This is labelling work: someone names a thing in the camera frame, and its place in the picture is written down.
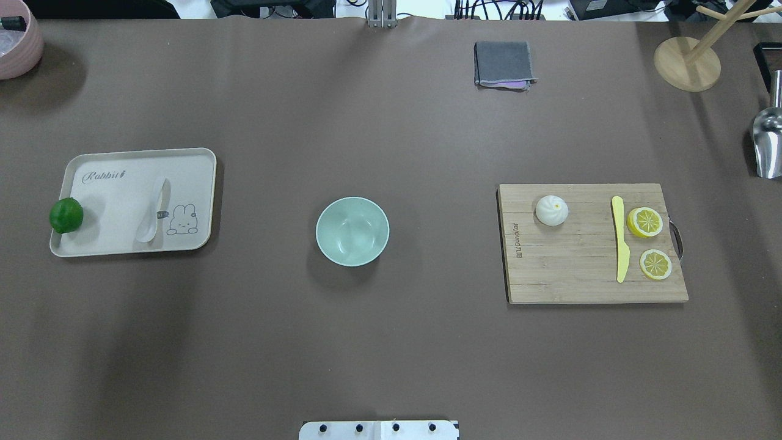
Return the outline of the upper lemon slice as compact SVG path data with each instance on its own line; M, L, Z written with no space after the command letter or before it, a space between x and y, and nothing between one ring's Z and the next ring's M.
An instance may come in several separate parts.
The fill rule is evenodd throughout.
M652 208L634 208L628 212L626 225L635 236L651 238L661 233L663 219L661 214Z

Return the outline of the metal scoop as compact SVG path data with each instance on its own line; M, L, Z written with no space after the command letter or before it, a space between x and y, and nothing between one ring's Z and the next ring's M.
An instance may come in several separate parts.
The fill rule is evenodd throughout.
M771 105L756 115L752 122L752 142L756 172L761 178L781 176L781 71L773 74Z

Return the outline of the white ceramic spoon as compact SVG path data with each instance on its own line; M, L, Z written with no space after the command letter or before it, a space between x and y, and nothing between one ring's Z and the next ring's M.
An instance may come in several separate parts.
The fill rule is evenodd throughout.
M159 212L167 211L170 201L171 184L167 177L158 177L149 195L146 208L137 226L135 240L139 243L149 243L159 231Z

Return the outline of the bamboo cutting board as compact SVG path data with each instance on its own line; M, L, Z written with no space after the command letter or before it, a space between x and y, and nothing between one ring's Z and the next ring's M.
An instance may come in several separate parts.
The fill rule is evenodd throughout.
M544 225L535 215L540 198L561 197L569 217ZM624 201L629 268L616 281L616 236L611 199ZM498 208L505 253L506 292L511 304L686 303L687 287L668 229L668 210L657 183L501 184ZM662 215L663 229L640 238L627 229L628 212L648 207ZM673 270L666 279L649 279L639 259L648 249L667 253Z

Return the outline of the mint green bowl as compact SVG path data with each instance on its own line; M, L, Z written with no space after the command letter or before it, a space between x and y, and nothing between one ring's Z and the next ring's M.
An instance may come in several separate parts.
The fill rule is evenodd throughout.
M389 220L383 209L363 197L330 203L316 220L315 239L335 264L358 267L373 262L389 241Z

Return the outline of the lemon slice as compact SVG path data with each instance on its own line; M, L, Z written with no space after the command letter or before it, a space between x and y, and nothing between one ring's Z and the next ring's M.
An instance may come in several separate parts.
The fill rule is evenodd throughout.
M652 208L634 208L628 212L626 225L635 236L651 238L661 233L663 219L661 214Z
M655 281L662 281L670 276L673 270L673 262L667 253L659 249L648 249L639 259L640 270L643 275Z

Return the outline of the green lime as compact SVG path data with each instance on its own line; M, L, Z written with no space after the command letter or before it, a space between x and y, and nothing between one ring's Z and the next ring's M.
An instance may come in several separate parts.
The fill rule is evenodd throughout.
M59 234L72 233L79 229L84 220L84 210L73 197L58 200L50 209L48 222Z

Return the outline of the white steamed bun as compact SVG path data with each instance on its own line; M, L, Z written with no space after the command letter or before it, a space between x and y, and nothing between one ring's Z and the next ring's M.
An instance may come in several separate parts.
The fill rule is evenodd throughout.
M569 206L561 197L547 195L537 201L535 215L545 226L559 226L569 217Z

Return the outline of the lower lemon slice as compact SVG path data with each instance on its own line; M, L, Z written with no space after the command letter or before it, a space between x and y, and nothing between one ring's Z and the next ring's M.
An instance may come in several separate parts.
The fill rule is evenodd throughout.
M655 281L662 281L670 276L673 270L673 262L667 253L659 249L648 249L639 259L640 270L643 275Z

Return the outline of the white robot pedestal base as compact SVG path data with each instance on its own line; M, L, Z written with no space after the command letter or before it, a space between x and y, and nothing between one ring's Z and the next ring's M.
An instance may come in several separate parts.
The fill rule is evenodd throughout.
M299 439L459 439L451 420L336 420L302 424Z

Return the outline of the wooden mug tree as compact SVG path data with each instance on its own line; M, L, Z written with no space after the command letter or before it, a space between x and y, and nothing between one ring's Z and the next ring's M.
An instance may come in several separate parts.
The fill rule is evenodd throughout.
M654 51L653 61L659 75L672 86L688 92L702 92L715 86L720 77L720 59L712 45L725 34L735 22L780 12L781 7L768 7L754 12L747 10L754 1L740 1L726 14L698 6L697 12L716 19L716 24L702 39L693 37L670 37L660 43Z

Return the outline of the aluminium frame post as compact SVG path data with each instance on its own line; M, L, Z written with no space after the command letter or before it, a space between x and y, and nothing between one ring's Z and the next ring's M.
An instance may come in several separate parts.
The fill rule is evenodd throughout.
M397 26L396 0L367 1L367 23L369 28L393 29Z

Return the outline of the folded grey cloth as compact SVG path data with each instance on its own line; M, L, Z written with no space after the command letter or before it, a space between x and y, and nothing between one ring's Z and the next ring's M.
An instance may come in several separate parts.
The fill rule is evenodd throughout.
M476 86L526 91L538 81L528 42L478 41L473 51Z

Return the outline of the pink ribbed bowl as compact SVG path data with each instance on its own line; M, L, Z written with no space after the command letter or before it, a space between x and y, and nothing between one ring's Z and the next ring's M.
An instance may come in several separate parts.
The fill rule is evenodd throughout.
M2 1L2 17L21 16L27 23L25 32L17 31L12 40L2 37L1 79L20 77L29 72L42 58L44 39L37 18L23 1Z

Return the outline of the beige rabbit tray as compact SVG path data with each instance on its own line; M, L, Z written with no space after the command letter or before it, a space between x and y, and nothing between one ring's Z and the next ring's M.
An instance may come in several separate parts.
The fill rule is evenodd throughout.
M217 158L208 148L81 154L67 164L60 196L73 197L84 220L72 233L52 233L51 253L86 257L195 250L209 240ZM149 243L135 240L153 184L171 184L167 211Z

